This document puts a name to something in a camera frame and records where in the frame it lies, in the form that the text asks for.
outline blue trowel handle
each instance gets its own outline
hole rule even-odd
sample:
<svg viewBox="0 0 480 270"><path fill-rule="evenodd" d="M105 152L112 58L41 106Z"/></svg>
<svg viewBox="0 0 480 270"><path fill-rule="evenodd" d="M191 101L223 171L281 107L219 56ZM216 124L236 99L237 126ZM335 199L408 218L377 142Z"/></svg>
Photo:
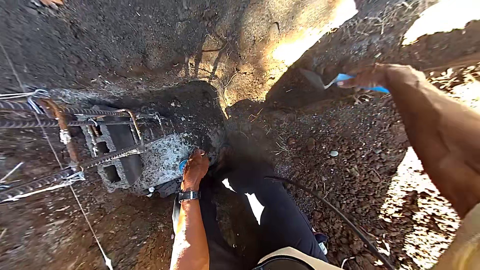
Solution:
<svg viewBox="0 0 480 270"><path fill-rule="evenodd" d="M337 83L337 82L339 82L339 81L344 81L344 80L347 80L347 79L350 79L350 78L353 78L353 76L340 73L340 74L338 74L337 77L335 78L335 82ZM375 86L375 87L363 87L363 86L360 86L360 88L368 89L368 90L373 90L373 91L377 91L377 92L389 93L388 90L387 90L385 87L382 87L382 86Z"/></svg>

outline white string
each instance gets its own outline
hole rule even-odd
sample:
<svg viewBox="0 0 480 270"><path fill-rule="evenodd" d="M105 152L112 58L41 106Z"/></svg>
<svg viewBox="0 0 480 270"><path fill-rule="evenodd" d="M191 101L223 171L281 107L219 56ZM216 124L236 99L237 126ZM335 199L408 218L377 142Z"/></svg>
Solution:
<svg viewBox="0 0 480 270"><path fill-rule="evenodd" d="M23 164L24 164L23 161L21 161L20 163L18 163L17 166L15 166L11 171L9 171L5 176L3 176L3 177L0 179L0 183L5 182L5 180L6 180L12 173L14 173L18 168L20 168L20 166L22 166Z"/></svg>
<svg viewBox="0 0 480 270"><path fill-rule="evenodd" d="M20 85L20 88L22 89L22 91L23 91L24 93L26 93L26 92L25 92L25 88L23 87L22 82L20 81L20 77L18 76L18 73L17 73L17 71L15 70L15 67L14 67L13 64L12 64L12 61L10 61L10 57L8 56L8 53L7 53L7 51L5 50L5 47L3 46L3 44L2 44L1 41L0 41L0 47L1 47L2 51L3 51L3 54L5 55L5 58L7 58L8 64L9 64L10 67L12 68L13 74L15 75L15 77L16 77L16 79L17 79L17 82L18 82L18 84ZM39 119L39 117L38 117L38 114L37 114L36 112L34 112L34 114L35 114L36 120L38 121L38 124L40 124L40 126L41 126L41 122L40 122L40 119ZM62 164L61 164L61 162L60 162L60 159L59 159L57 153L55 152L55 149L53 148L53 145L52 145L52 143L50 142L50 139L48 138L47 132L45 131L45 129L44 129L43 127L42 127L42 133L43 133L43 136L45 137L45 139L47 139L48 145L50 145L50 148L52 149L52 152L53 152L53 154L55 155L55 159L56 159L57 162L59 163L60 168L63 169L63 166L62 166ZM99 242L99 240L98 240L98 238L97 238L97 236L96 236L96 234L95 234L95 231L93 230L92 225L90 224L90 221L88 220L87 215L85 214L85 211L84 211L84 209L83 209L83 207L82 207L82 204L80 203L80 200L78 199L77 194L76 194L75 191L73 190L72 184L70 183L68 186L70 187L70 190L72 191L73 196L75 197L75 200L77 201L77 204L78 204L78 206L80 207L80 210L82 211L82 213L83 213L83 215L84 215L84 217L85 217L85 220L87 221L88 227L90 228L90 231L92 232L93 237L95 238L96 243L97 243L98 247L100 248L100 251L102 252L103 259L105 260L105 264L107 265L108 269L113 270L112 260L109 259L109 258L107 257L107 255L105 254L105 252L103 251L103 248L102 248L102 246L100 245L100 242Z"/></svg>
<svg viewBox="0 0 480 270"><path fill-rule="evenodd" d="M41 94L43 96L48 96L48 91L43 89L37 89L34 92L23 92L23 93L11 93L11 94L0 94L0 99L11 99L11 98L26 98Z"/></svg>
<svg viewBox="0 0 480 270"><path fill-rule="evenodd" d="M91 230L92 233L93 233L93 237L95 238L95 241L96 241L98 247L100 248L100 251L102 252L103 259L105 260L105 264L107 265L108 269L113 270L112 260L109 259L109 258L107 257L107 255L105 254L105 252L103 251L103 248L102 248L102 246L100 245L100 242L99 242L98 238L96 237L95 232L93 231L92 225L90 224L90 221L88 220L87 215L85 214L84 208L82 207L82 205L80 204L80 201L78 200L77 194L76 194L75 191L73 190L73 187L72 187L71 184L68 185L68 186L70 187L70 189L71 189L71 191L72 191L72 193L73 193L73 196L75 197L75 200L77 200L78 206L80 206L80 210L82 211L82 214L84 215L85 220L87 221L88 227L90 227L90 230Z"/></svg>

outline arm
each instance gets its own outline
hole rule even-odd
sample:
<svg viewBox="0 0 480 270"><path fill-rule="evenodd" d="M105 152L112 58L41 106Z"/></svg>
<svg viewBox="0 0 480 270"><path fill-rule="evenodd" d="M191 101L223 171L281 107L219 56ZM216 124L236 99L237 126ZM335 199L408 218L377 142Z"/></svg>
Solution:
<svg viewBox="0 0 480 270"><path fill-rule="evenodd" d="M413 149L460 217L480 203L480 115L439 91L410 66L376 64L340 87L384 86Z"/></svg>
<svg viewBox="0 0 480 270"><path fill-rule="evenodd" d="M195 150L185 167L182 191L198 191L207 170L208 157L203 150ZM170 269L208 270L208 244L198 199L181 202L179 223L174 230L175 241Z"/></svg>

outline blue object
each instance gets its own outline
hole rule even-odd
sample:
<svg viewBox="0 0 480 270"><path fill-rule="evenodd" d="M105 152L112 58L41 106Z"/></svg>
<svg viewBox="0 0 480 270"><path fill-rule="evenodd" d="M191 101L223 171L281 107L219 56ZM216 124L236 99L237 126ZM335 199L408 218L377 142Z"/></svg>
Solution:
<svg viewBox="0 0 480 270"><path fill-rule="evenodd" d="M347 80L347 79L350 79L350 78L353 78L353 76L339 73L339 74L336 76L336 78L334 79L334 82L337 83L337 82L339 82L339 81L344 81L344 80ZM382 92L382 93L390 93L390 92L388 92L387 88L382 87L382 86L376 86L376 87L363 87L363 86L360 86L360 88L364 88L364 89L368 89L368 90L373 90L373 91L377 91L377 92Z"/></svg>
<svg viewBox="0 0 480 270"><path fill-rule="evenodd" d="M179 171L180 171L181 174L183 174L183 171L185 170L185 166L187 165L187 161L188 160L182 160L179 163Z"/></svg>

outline forearm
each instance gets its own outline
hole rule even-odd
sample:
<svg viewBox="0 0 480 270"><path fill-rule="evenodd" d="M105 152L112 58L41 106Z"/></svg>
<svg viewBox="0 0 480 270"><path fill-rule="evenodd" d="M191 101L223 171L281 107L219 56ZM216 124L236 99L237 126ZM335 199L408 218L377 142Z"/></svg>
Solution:
<svg viewBox="0 0 480 270"><path fill-rule="evenodd" d="M173 270L209 268L208 244L198 199L181 202L170 268Z"/></svg>
<svg viewBox="0 0 480 270"><path fill-rule="evenodd" d="M480 202L480 115L406 66L386 69L411 145L461 217Z"/></svg>

